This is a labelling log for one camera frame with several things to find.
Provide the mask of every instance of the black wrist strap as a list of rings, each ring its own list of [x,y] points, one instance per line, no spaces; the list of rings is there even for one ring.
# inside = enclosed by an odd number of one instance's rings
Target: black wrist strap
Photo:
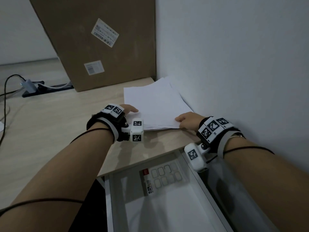
[[[228,151],[225,151],[223,152],[223,156],[227,153],[230,153],[232,151],[237,151],[237,150],[242,150],[242,149],[262,149],[262,150],[266,150],[266,151],[269,151],[270,153],[272,154],[275,154],[274,152],[272,152],[271,150],[265,148],[265,147],[257,147],[257,146],[247,146],[247,147],[237,147],[237,148],[234,148],[234,149],[230,149]]]
[[[95,131],[95,130],[108,130],[108,131],[111,131],[110,129],[107,129],[107,128],[96,128],[96,129],[90,129],[90,130],[87,130],[86,132],[83,132],[82,134],[78,135],[76,138],[73,139],[72,142],[74,142],[77,138],[79,138],[80,136],[83,136],[84,134],[86,133],[89,133],[89,132],[92,132],[92,131]]]

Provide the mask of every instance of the stack of paper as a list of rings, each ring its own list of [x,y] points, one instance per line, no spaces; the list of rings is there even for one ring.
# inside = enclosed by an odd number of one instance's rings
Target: stack of paper
[[[160,80],[143,87],[124,88],[125,104],[136,107],[138,113],[129,113],[126,118],[131,123],[133,118],[144,119],[144,129],[178,129],[175,117],[192,111],[174,90],[168,79]]]

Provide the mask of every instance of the barcode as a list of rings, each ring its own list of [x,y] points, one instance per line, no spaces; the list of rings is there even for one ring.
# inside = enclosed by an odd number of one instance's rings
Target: barcode
[[[111,42],[107,41],[106,39],[104,39],[101,35],[97,34],[96,32],[94,32],[94,34],[100,38],[101,40],[103,40],[104,42],[106,42],[107,44],[111,45]]]
[[[95,74],[95,70],[93,69],[92,65],[88,65],[86,67],[89,75]]]

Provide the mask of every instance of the white wall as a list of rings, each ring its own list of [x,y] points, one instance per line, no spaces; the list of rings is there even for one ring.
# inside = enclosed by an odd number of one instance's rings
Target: white wall
[[[56,57],[29,0],[0,0],[0,65]]]
[[[158,77],[309,172],[309,0],[157,0]]]

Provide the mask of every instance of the wrist-mounted tracker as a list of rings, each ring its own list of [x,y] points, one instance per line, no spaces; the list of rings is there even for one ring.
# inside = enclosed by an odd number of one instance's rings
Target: wrist-mounted tracker
[[[208,117],[204,118],[199,125],[197,136],[202,143],[197,145],[190,143],[184,148],[191,165],[195,171],[201,171],[207,168],[207,163],[210,161],[206,159],[205,154],[217,153],[223,158],[223,150],[228,139],[233,135],[243,134],[239,129],[234,127],[232,123],[224,118]]]
[[[140,118],[132,120],[132,124],[128,124],[124,108],[120,105],[110,103],[99,113],[93,115],[87,122],[87,130],[96,122],[101,122],[110,128],[114,135],[114,142],[132,141],[142,142],[144,136],[144,122]]]

